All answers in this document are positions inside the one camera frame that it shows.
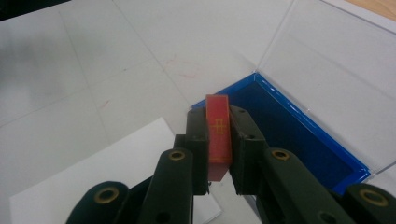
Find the white surface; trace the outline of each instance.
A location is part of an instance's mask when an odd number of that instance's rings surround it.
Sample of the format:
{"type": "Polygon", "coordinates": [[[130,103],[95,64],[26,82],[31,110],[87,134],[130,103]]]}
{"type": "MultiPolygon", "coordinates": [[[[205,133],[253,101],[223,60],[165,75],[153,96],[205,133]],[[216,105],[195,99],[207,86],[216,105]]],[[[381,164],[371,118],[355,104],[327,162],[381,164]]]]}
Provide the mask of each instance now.
{"type": "Polygon", "coordinates": [[[1,21],[0,223],[10,196],[156,118],[184,133],[190,105],[256,68],[289,2],[73,0],[1,21]]]}
{"type": "Polygon", "coordinates": [[[223,212],[214,219],[213,224],[224,223],[244,223],[257,224],[261,223],[260,218],[255,214],[244,196],[235,194],[233,179],[227,173],[220,182],[212,182],[210,192],[216,196],[216,200],[223,209],[223,212]]]}
{"type": "Polygon", "coordinates": [[[355,15],[363,20],[372,22],[373,24],[378,25],[396,34],[396,21],[380,16],[363,7],[356,6],[352,3],[347,2],[346,0],[322,0],[322,1],[330,5],[333,5],[335,7],[341,8],[352,15],[355,15]]]}
{"type": "MultiPolygon", "coordinates": [[[[74,206],[93,186],[105,181],[133,187],[154,174],[161,154],[175,137],[157,119],[84,161],[10,198],[13,224],[65,223],[74,206]]],[[[194,200],[194,223],[206,223],[221,212],[212,195],[194,200]]]]}
{"type": "Polygon", "coordinates": [[[296,3],[259,70],[376,173],[396,161],[396,35],[296,3]]]}
{"type": "MultiPolygon", "coordinates": [[[[1,21],[0,223],[10,196],[156,118],[184,133],[189,105],[257,66],[290,2],[74,0],[1,21]]],[[[260,70],[379,170],[396,154],[375,153],[394,146],[394,35],[318,2],[290,23],[299,44],[285,33],[260,70]]],[[[213,192],[225,199],[214,223],[250,211],[213,192]]]]}

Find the white paper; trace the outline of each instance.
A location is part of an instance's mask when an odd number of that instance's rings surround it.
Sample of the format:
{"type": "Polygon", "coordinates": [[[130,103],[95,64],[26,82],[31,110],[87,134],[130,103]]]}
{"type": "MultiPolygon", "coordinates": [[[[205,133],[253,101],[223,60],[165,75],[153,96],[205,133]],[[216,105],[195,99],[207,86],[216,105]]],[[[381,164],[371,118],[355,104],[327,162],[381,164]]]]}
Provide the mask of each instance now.
{"type": "MultiPolygon", "coordinates": [[[[13,224],[65,223],[88,189],[105,181],[129,188],[154,174],[160,155],[172,148],[174,135],[157,119],[88,159],[10,197],[13,224]]],[[[194,223],[207,223],[221,213],[211,195],[194,198],[194,223]]]]}

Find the brass screw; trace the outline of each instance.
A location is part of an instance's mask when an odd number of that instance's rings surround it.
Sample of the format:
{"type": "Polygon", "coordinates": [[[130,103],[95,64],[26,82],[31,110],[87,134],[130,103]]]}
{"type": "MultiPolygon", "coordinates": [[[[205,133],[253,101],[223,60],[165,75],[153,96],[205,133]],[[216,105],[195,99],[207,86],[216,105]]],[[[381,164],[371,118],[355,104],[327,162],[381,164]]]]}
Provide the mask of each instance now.
{"type": "Polygon", "coordinates": [[[95,196],[93,199],[95,200],[96,203],[111,203],[113,202],[117,197],[119,197],[119,190],[115,187],[107,187],[100,189],[96,192],[95,196]]]}
{"type": "Polygon", "coordinates": [[[186,157],[186,154],[184,154],[184,152],[182,151],[173,151],[171,153],[169,153],[169,159],[172,161],[181,161],[186,157]]]}
{"type": "Polygon", "coordinates": [[[271,154],[273,155],[273,157],[275,157],[277,160],[280,160],[280,161],[286,161],[290,158],[289,153],[287,153],[284,150],[276,149],[276,150],[273,150],[271,152],[271,154]]]}
{"type": "Polygon", "coordinates": [[[389,201],[384,195],[371,189],[361,189],[359,191],[359,195],[367,203],[371,203],[379,207],[386,207],[389,205],[389,201]]]}

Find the blue tray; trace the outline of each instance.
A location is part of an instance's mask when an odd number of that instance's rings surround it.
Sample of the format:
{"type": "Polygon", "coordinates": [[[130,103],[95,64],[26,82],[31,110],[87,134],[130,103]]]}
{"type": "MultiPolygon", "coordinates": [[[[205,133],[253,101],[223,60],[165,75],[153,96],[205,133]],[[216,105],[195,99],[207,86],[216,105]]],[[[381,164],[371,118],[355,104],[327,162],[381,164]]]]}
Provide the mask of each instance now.
{"type": "MultiPolygon", "coordinates": [[[[346,187],[370,175],[368,168],[325,133],[264,77],[254,73],[219,91],[230,105],[246,109],[270,147],[282,147],[304,163],[328,189],[343,194],[346,187]]],[[[205,106],[205,101],[192,108],[205,106]]]]}

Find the screw hole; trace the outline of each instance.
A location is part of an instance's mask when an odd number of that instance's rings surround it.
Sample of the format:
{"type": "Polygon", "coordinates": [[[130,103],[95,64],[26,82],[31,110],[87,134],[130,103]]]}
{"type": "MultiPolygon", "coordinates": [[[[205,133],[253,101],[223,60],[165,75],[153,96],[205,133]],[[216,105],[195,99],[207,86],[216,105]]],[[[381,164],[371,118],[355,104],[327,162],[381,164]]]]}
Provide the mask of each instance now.
{"type": "Polygon", "coordinates": [[[373,190],[361,189],[359,194],[367,203],[371,203],[380,207],[386,207],[389,204],[388,199],[385,196],[373,190]]]}
{"type": "Polygon", "coordinates": [[[186,157],[182,151],[173,151],[169,154],[169,159],[172,161],[181,161],[186,157]]]}
{"type": "Polygon", "coordinates": [[[171,220],[171,216],[169,213],[161,212],[155,217],[155,220],[157,223],[167,223],[171,220]]]}
{"type": "Polygon", "coordinates": [[[290,158],[289,153],[287,153],[286,151],[283,151],[283,150],[274,150],[274,151],[272,151],[272,155],[273,155],[273,157],[275,157],[276,159],[278,159],[280,161],[286,161],[290,158]]]}
{"type": "Polygon", "coordinates": [[[111,203],[119,196],[119,194],[120,192],[117,188],[108,187],[97,191],[94,196],[94,200],[97,203],[111,203]]]}

